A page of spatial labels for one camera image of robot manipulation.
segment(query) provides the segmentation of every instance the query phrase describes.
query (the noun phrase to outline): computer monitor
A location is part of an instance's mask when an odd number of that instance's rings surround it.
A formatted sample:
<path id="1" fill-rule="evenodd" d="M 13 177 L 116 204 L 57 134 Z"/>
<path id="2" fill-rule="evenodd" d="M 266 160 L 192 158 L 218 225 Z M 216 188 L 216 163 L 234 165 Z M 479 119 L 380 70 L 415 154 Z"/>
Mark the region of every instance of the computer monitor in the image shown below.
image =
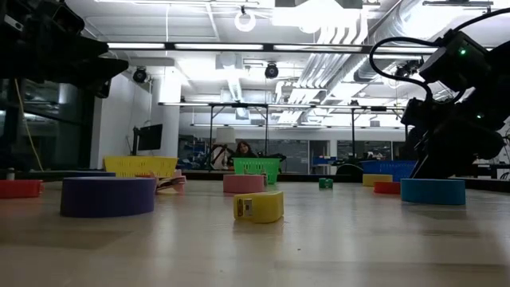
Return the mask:
<path id="1" fill-rule="evenodd" d="M 149 127 L 141 128 L 137 131 L 139 142 L 139 151 L 150 151 L 161 148 L 161 135 L 163 133 L 163 125 L 156 124 Z"/>

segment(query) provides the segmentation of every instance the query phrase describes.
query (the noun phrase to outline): hair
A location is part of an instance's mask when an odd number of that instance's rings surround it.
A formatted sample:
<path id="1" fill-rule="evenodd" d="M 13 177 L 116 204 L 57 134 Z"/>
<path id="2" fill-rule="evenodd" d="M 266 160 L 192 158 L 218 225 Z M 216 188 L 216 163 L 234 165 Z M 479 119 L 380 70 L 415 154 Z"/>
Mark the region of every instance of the hair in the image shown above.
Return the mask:
<path id="1" fill-rule="evenodd" d="M 248 147 L 248 152 L 246 152 L 246 154 L 252 154 L 252 147 L 249 146 L 248 143 L 246 143 L 246 141 L 242 140 L 240 141 L 239 143 L 237 143 L 237 149 L 236 149 L 236 154 L 240 155 L 241 154 L 241 145 L 244 144 L 246 147 Z"/>

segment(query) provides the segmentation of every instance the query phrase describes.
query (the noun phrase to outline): woman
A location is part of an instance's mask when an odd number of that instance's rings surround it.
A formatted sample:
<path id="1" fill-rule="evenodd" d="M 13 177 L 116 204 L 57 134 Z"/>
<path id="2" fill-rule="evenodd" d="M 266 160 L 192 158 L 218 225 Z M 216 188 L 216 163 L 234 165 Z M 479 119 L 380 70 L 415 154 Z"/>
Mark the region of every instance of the woman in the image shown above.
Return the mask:
<path id="1" fill-rule="evenodd" d="M 240 141 L 237 144 L 236 152 L 232 155 L 232 157 L 253 157 L 256 158 L 257 155 L 253 153 L 252 148 L 246 143 L 244 140 Z"/>

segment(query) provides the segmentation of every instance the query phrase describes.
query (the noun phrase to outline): blue basket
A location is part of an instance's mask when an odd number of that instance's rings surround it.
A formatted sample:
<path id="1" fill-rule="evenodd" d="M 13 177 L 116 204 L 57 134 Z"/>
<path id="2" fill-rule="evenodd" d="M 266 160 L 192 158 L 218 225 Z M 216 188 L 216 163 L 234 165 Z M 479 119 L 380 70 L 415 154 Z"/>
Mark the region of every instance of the blue basket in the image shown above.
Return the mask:
<path id="1" fill-rule="evenodd" d="M 393 181 L 408 179 L 413 172 L 416 161 L 414 160 L 369 160 L 361 162 L 363 173 L 370 175 L 393 175 Z"/>

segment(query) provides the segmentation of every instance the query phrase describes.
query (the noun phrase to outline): table surface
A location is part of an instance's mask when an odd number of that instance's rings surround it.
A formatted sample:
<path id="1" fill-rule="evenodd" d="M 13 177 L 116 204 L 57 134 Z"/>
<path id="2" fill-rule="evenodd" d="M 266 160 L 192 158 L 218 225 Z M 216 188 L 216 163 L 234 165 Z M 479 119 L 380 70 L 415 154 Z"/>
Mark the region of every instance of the table surface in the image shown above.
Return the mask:
<path id="1" fill-rule="evenodd" d="M 156 211 L 62 218 L 60 184 L 0 201 L 0 281 L 56 286 L 509 286 L 510 196 L 402 203 L 358 183 L 278 183 L 279 222 L 233 220 L 222 182 L 190 181 Z"/>

